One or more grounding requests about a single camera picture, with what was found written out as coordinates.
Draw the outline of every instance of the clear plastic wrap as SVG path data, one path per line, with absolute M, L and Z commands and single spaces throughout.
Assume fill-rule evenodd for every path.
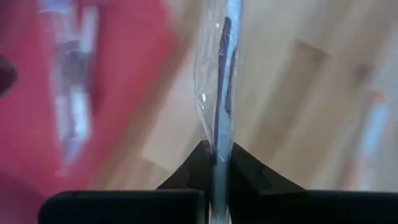
M 197 109 L 213 163 L 213 223 L 229 222 L 228 173 L 242 6 L 242 0 L 205 1 L 195 62 Z
M 65 162 L 74 160 L 91 133 L 89 74 L 95 51 L 98 9 L 83 9 L 78 25 L 77 9 L 71 0 L 42 0 L 40 14 L 44 29 L 54 43 L 50 62 L 55 87 L 58 135 Z

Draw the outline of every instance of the wood grain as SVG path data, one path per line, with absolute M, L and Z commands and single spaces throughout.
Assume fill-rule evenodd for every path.
M 193 82 L 198 2 L 168 3 L 180 47 L 94 188 L 156 188 L 203 137 Z M 342 188 L 395 9 L 392 0 L 245 1 L 236 142 L 304 187 Z M 395 157 L 383 151 L 374 167 L 394 170 Z M 386 175 L 379 180 L 374 189 L 398 186 Z

